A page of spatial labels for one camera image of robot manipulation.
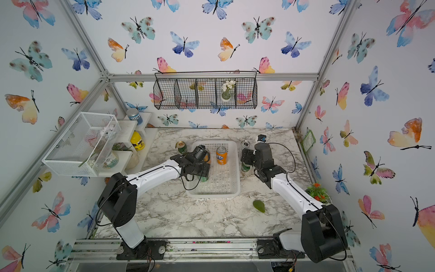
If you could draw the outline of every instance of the orange butterfly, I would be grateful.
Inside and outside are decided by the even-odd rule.
[[[33,97],[33,90],[31,90],[32,101],[29,98],[13,94],[5,94],[6,102],[13,109],[17,111],[24,111],[22,120],[24,123],[35,124],[38,120],[38,106],[36,105],[35,98]]]
[[[390,138],[388,143],[392,146],[400,147],[401,150],[409,148],[427,148],[432,149],[429,145],[418,145],[420,141],[420,135],[422,133],[422,119],[414,118],[405,123],[405,127],[402,128],[402,133],[397,131],[390,132]]]
[[[117,62],[121,62],[123,59],[125,59],[127,55],[127,48],[128,44],[125,47],[125,49],[119,45],[116,41],[109,38],[107,40],[107,43],[109,44],[109,47],[112,48],[112,51],[115,51],[115,53],[112,54],[112,58],[114,58]]]
[[[349,120],[346,120],[345,131],[340,131],[340,136],[345,139],[345,141],[343,142],[345,147],[349,147],[349,143],[351,144],[358,143],[358,140],[355,139],[353,136],[351,136],[352,133],[353,132],[350,129]]]
[[[221,59],[221,61],[226,61],[227,59],[231,59],[237,47],[239,46],[240,44],[237,45],[236,48],[233,48],[233,45],[230,43],[230,41],[224,37],[221,40],[221,47],[223,52],[220,52],[219,55],[217,56]]]

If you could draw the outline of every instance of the white wire basket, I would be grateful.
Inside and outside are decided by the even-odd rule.
[[[120,131],[114,115],[80,112],[42,162],[58,175],[97,177]]]
[[[240,168],[237,144],[234,141],[197,141],[192,147],[204,145],[210,151],[210,171],[207,181],[200,181],[198,186],[187,195],[194,198],[230,198],[240,194]],[[227,149],[227,163],[220,165],[216,159],[216,149],[223,146]],[[198,177],[188,181],[187,188],[193,188],[198,183]]]

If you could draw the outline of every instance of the cable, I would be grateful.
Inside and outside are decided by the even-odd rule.
[[[288,150],[288,152],[290,152],[291,156],[293,157],[293,163],[294,163],[294,170],[289,172],[289,173],[293,173],[294,171],[296,171],[296,160],[294,159],[293,153],[290,151],[290,149],[288,149],[285,145],[280,144],[280,143],[268,143],[268,144],[279,144],[279,145],[282,145],[283,147],[285,147]]]

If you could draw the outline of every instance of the teal butterfly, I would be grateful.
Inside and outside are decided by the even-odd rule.
[[[257,122],[255,119],[257,119],[257,116],[251,116],[248,118],[248,116],[244,116],[244,117],[238,117],[236,118],[237,122],[239,122],[239,126],[241,128],[244,128],[245,125],[250,125],[251,127],[253,127],[255,125],[255,123]]]
[[[158,116],[157,118],[162,121],[162,123],[165,126],[169,126],[169,124],[178,124],[178,115],[173,114],[171,116],[165,115],[165,116]]]
[[[36,79],[38,82],[41,82],[42,75],[39,70],[43,71],[42,67],[47,69],[53,67],[51,65],[51,60],[49,59],[48,55],[45,53],[41,53],[42,47],[37,40],[34,40],[30,44],[28,55],[26,55],[21,47],[20,49],[22,53],[16,51],[15,53],[21,54],[27,59],[15,59],[9,63],[9,67],[17,71],[23,71],[24,75],[29,79]]]

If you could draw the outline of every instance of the blue butterfly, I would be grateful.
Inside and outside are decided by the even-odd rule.
[[[368,77],[368,84],[361,84],[361,94],[367,94],[364,99],[364,104],[368,107],[373,103],[373,98],[376,101],[386,101],[390,98],[389,94],[384,93],[378,86],[382,85],[381,81],[378,82],[378,67],[373,67],[373,71]]]
[[[94,219],[97,216],[97,211],[98,211],[98,205],[97,205],[97,202],[95,202],[94,207],[92,208],[92,212],[88,213],[87,214],[88,216],[85,219],[83,219],[82,221],[80,221],[77,224],[77,227],[84,228],[85,226],[87,226],[87,232],[89,232],[90,228],[92,226],[92,222],[94,221]]]
[[[209,14],[213,11],[213,14],[216,12],[217,17],[222,20],[227,17],[227,13],[224,8],[227,8],[229,4],[233,2],[233,0],[207,0],[208,3],[202,5],[202,12]]]
[[[302,105],[299,102],[295,102],[296,109],[292,110],[291,113],[300,113],[302,110]]]
[[[349,194],[348,188],[345,184],[345,179],[343,178],[343,168],[341,167],[341,164],[340,167],[338,167],[338,173],[334,170],[332,176],[336,179],[335,182],[337,183],[337,185],[335,186],[335,189],[337,190],[337,192],[340,193],[341,189],[343,189],[343,192]]]
[[[273,129],[273,128],[283,128],[283,127],[277,127],[276,125],[272,126],[270,123],[266,122],[266,128]]]
[[[224,106],[217,106],[214,102],[210,101],[210,104],[213,106],[213,108],[210,110],[211,113],[219,113],[221,116],[225,116],[225,111],[229,109],[228,107]]]
[[[317,165],[317,156],[314,158],[314,161],[311,162],[311,166],[314,169],[314,172],[316,173],[316,176],[318,179],[322,179],[322,177],[320,176],[320,172],[319,172],[319,166]]]
[[[208,128],[208,126],[200,126],[199,124],[195,124],[194,122],[190,122],[190,121],[189,121],[189,125],[192,128]]]
[[[77,3],[73,4],[73,9],[77,14],[83,14],[86,9],[86,15],[89,14],[94,17],[95,20],[101,19],[101,14],[95,9],[100,5],[101,0],[74,0]]]
[[[338,0],[339,3],[333,4],[331,6],[330,14],[336,14],[340,11],[339,15],[345,10],[346,5],[348,4],[348,0]]]
[[[133,104],[130,104],[128,102],[124,102],[127,106],[131,107],[132,109],[137,109],[139,112],[145,112],[145,110],[148,108],[148,106],[138,106],[138,104],[135,106]]]
[[[287,31],[285,36],[285,42],[288,44],[286,47],[281,48],[281,52],[287,55],[288,52],[291,52],[291,57],[299,56],[299,50],[305,49],[310,46],[311,41],[303,41],[299,42],[302,38],[299,37],[295,40],[293,35]]]
[[[172,50],[175,52],[175,54],[181,54],[181,52],[184,52],[184,55],[186,57],[192,57],[193,53],[191,50],[196,49],[199,45],[199,41],[191,41],[186,43],[187,38],[183,40],[174,32],[171,31],[171,37],[172,37],[172,41],[175,42],[177,44],[176,47],[172,48]]]
[[[87,59],[86,53],[84,49],[80,51],[80,53],[77,52],[77,49],[74,49],[73,51],[70,51],[66,48],[62,48],[62,52],[68,57],[69,60],[73,60],[73,69],[76,71],[81,70],[81,66],[83,65],[83,68],[89,69],[89,62],[87,62],[85,59]]]

